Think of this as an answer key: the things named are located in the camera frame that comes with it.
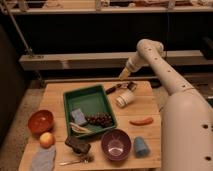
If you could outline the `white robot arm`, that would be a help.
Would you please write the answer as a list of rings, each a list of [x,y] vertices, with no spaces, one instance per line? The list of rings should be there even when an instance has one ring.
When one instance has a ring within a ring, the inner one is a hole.
[[[162,58],[161,42],[142,39],[136,48],[119,79],[148,63],[169,94],[162,110],[161,171],[213,171],[213,108]]]

